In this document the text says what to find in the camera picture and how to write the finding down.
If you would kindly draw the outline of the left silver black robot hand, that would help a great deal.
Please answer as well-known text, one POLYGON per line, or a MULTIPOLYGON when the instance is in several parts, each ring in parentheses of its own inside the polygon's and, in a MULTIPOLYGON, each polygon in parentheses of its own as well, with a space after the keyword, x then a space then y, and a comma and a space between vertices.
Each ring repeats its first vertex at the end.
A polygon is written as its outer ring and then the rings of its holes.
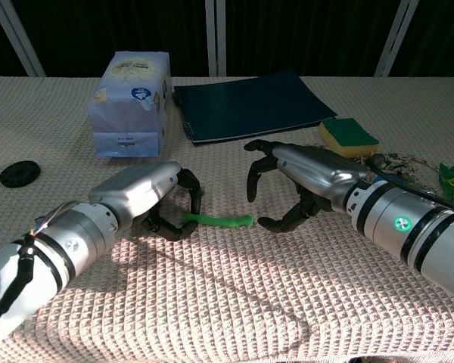
POLYGON ((191 170, 173 161, 129 166, 93 188, 88 199, 111 209, 120 230, 139 222, 147 231, 169 241, 179 241, 190 237, 198 222, 184 222, 176 227, 160 215, 161 200, 176 186, 188 190, 190 213, 198 216, 200 182, 191 170))

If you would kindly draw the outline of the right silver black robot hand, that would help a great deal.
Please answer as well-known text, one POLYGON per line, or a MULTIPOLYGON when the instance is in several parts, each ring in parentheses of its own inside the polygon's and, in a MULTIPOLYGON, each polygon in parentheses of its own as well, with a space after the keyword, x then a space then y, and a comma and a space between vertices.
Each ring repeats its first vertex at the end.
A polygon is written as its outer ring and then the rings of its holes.
POLYGON ((256 199, 260 176, 275 169, 293 181, 299 194, 299 202, 282 219, 266 216, 257 219, 262 227, 274 233, 293 231, 321 210, 345 213, 353 189, 368 176, 366 166, 320 147, 256 139, 245 144, 244 149, 265 154, 249 168, 250 203, 256 199))

